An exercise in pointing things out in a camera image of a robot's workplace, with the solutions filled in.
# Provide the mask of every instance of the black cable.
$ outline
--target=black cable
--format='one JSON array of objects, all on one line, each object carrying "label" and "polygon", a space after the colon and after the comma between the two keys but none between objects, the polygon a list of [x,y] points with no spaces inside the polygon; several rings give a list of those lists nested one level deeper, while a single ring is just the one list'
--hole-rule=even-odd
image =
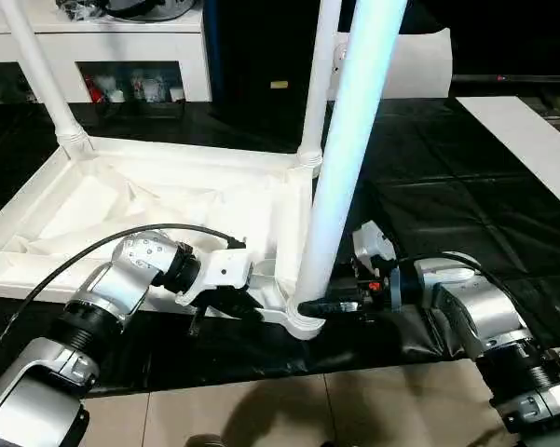
[{"label": "black cable", "polygon": [[[497,286],[501,291],[503,291],[503,293],[507,295],[507,297],[513,303],[513,305],[518,309],[520,315],[530,316],[531,318],[533,318],[535,321],[538,322],[538,324],[542,327],[543,330],[549,332],[549,334],[553,337],[553,339],[555,339],[556,342],[560,344],[560,334],[556,333],[556,331],[551,329],[551,325],[545,324],[544,320],[540,317],[538,313],[532,312],[529,309],[527,309],[526,306],[522,305],[522,303],[520,303],[515,298],[513,293],[510,291],[509,287],[507,287],[503,283],[503,281],[501,281],[496,275],[489,272],[486,268],[476,263],[475,261],[472,261],[464,256],[460,256],[454,253],[436,252],[436,253],[424,253],[419,255],[405,256],[403,258],[396,260],[395,263],[397,265],[402,265],[402,264],[415,263],[417,261],[422,261],[425,259],[434,259],[434,258],[442,258],[442,259],[450,259],[452,261],[458,261],[459,263],[465,264],[468,267],[479,272],[483,277],[485,277],[486,280],[488,280],[490,283]],[[534,336],[535,340],[540,344],[541,347],[545,347],[545,344],[542,342],[542,340],[536,333],[532,333],[532,335]],[[555,363],[557,364],[557,367],[560,370],[560,362],[556,360]]]},{"label": "black cable", "polygon": [[52,273],[50,273],[46,278],[44,278],[44,280],[42,280],[39,284],[37,284],[37,286],[35,286],[35,288],[32,291],[30,291],[29,294],[25,297],[25,299],[23,300],[22,304],[19,306],[17,311],[14,314],[12,314],[12,317],[10,317],[10,320],[8,321],[7,326],[4,328],[4,330],[0,334],[0,345],[4,341],[7,334],[10,332],[10,329],[12,328],[12,325],[17,320],[17,318],[19,318],[20,314],[27,308],[27,306],[34,300],[34,298],[51,281],[54,280],[55,277],[57,277],[60,273],[62,273],[68,267],[70,267],[71,265],[78,262],[80,259],[87,256],[92,251],[97,250],[99,247],[101,247],[101,246],[103,246],[103,245],[105,245],[109,242],[112,242],[113,240],[120,239],[121,237],[134,235],[136,233],[141,233],[142,231],[162,230],[162,229],[197,231],[197,232],[200,232],[200,233],[205,233],[207,235],[212,235],[212,236],[224,239],[227,242],[227,247],[229,249],[244,249],[244,248],[246,248],[246,245],[244,244],[244,242],[240,242],[239,240],[237,240],[237,239],[235,239],[231,236],[228,236],[224,233],[221,233],[221,232],[215,231],[215,230],[211,230],[210,228],[206,228],[204,226],[189,225],[189,224],[184,224],[184,223],[178,223],[178,224],[177,223],[154,223],[154,224],[149,224],[149,225],[135,226],[134,228],[129,228],[128,230],[124,230],[124,231],[120,231],[118,233],[114,233],[113,235],[110,235],[108,237],[104,237],[103,239],[98,240],[94,244],[88,246],[86,249],[80,251],[75,256],[70,258],[68,261],[66,261],[65,263],[60,265],[58,268],[56,268]]}]

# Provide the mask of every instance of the white table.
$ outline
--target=white table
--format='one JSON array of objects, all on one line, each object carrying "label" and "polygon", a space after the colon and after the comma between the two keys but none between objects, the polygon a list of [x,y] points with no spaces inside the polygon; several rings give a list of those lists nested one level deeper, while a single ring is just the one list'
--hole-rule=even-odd
[{"label": "white table", "polygon": [[[78,61],[177,61],[186,99],[211,100],[200,3],[176,20],[137,23],[108,17],[71,22],[55,0],[21,1],[68,102],[90,102]],[[13,61],[25,72],[0,11],[0,62]]]}]

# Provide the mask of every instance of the white pole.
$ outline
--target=white pole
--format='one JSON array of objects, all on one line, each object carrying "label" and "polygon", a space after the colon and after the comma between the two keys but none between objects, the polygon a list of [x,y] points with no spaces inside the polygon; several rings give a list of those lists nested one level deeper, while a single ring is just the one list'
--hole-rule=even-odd
[{"label": "white pole", "polygon": [[70,107],[62,96],[60,87],[52,74],[35,33],[33,32],[19,0],[0,0],[0,8],[5,15],[10,31],[19,44],[20,54],[25,60],[26,75],[33,79],[38,94],[46,105],[56,127],[56,136],[64,146],[79,144],[87,134],[76,122]]},{"label": "white pole", "polygon": [[356,5],[307,242],[288,309],[303,329],[322,325],[322,320],[300,316],[296,308],[321,298],[327,289],[405,6],[406,0],[358,0]]},{"label": "white pole", "polygon": [[327,109],[327,92],[334,67],[335,35],[342,0],[321,0],[313,63],[308,82],[307,112],[298,148],[298,161],[301,165],[313,168],[318,174],[322,161],[321,136]]}]

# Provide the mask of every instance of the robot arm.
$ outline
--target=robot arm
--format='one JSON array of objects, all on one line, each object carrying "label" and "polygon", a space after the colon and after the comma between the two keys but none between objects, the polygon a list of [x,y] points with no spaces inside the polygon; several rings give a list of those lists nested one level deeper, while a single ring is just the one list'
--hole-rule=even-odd
[{"label": "robot arm", "polygon": [[149,287],[162,286],[190,303],[218,286],[243,288],[250,268],[244,249],[196,256],[156,231],[122,239],[46,336],[28,344],[0,377],[0,446],[78,445],[89,423],[79,399],[95,384]]},{"label": "robot arm", "polygon": [[[325,302],[301,304],[302,313],[361,318],[405,304],[440,309],[491,389],[490,403],[506,428],[527,447],[560,446],[560,369],[504,291],[460,261],[435,256],[400,265],[374,223],[355,232],[354,248],[356,279],[329,290]],[[477,264],[467,255],[448,254]]]}]

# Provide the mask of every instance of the tile floor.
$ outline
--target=tile floor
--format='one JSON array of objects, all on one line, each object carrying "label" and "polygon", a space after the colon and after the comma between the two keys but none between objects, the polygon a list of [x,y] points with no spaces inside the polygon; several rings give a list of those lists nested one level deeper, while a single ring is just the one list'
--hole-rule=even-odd
[{"label": "tile floor", "polygon": [[508,447],[469,360],[87,400],[84,447]]}]

